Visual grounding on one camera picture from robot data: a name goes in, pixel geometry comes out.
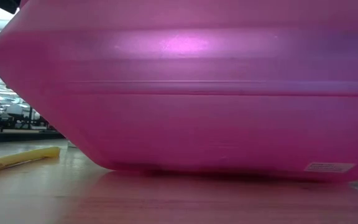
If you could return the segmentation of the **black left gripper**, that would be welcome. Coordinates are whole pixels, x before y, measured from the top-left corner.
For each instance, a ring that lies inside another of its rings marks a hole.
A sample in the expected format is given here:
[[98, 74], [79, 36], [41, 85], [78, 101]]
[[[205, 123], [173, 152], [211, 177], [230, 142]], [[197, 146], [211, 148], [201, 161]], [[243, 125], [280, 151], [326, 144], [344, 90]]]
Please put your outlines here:
[[0, 0], [0, 9], [10, 14], [15, 14], [20, 6], [21, 0]]

